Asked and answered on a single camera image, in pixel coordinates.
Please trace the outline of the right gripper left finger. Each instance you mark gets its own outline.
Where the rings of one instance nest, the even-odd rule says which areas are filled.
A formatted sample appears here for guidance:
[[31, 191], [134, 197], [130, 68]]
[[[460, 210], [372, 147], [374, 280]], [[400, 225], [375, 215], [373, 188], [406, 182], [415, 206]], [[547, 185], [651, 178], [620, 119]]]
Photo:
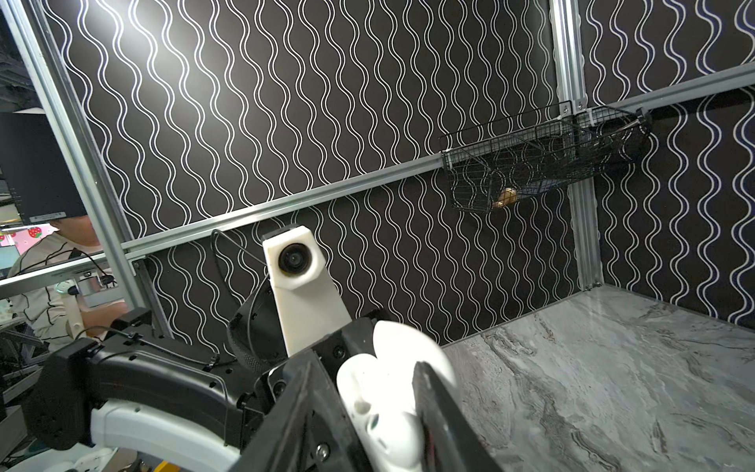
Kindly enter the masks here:
[[283, 367], [286, 387], [232, 471], [370, 471], [330, 374], [307, 349]]

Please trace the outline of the white round charging case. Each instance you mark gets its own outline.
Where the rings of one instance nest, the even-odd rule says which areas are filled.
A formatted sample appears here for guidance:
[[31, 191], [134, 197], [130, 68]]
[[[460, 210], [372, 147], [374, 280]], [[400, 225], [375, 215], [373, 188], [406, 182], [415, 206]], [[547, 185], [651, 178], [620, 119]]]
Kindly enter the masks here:
[[342, 403], [373, 470], [420, 471], [426, 440], [412, 385], [414, 368], [429, 363], [455, 395], [454, 369], [432, 338], [406, 324], [377, 322], [373, 345], [373, 354], [357, 354], [339, 368]]

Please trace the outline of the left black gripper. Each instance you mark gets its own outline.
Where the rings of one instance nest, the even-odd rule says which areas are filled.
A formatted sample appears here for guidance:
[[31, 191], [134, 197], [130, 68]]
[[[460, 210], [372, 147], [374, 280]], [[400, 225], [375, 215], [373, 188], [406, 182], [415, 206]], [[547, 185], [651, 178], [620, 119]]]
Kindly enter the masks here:
[[[376, 355], [373, 342], [375, 327], [379, 321], [388, 320], [387, 315], [360, 317], [308, 346], [308, 350], [313, 350], [317, 354], [326, 373], [335, 382], [339, 368], [351, 357], [357, 354]], [[288, 358], [283, 357], [264, 371], [256, 381], [255, 394], [260, 403], [261, 412], [269, 413], [285, 390], [290, 377], [289, 374], [283, 373], [287, 363]]]

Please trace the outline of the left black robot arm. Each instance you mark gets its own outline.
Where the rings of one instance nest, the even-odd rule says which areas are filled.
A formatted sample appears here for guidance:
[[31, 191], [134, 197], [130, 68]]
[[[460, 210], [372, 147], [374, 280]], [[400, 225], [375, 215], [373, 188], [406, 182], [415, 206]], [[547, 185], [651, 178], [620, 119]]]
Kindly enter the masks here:
[[335, 386], [351, 357], [374, 350], [383, 310], [322, 328], [297, 359], [285, 350], [264, 286], [231, 321], [235, 358], [158, 336], [151, 312], [118, 320], [45, 362], [24, 404], [45, 446], [131, 448], [192, 471], [368, 471], [371, 463]]

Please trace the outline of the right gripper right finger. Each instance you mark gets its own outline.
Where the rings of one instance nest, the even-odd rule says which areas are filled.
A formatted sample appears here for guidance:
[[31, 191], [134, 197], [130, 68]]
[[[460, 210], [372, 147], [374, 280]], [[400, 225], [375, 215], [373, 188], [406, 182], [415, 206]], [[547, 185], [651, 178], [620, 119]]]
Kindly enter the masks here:
[[429, 363], [415, 365], [412, 385], [426, 440], [424, 471], [501, 471]]

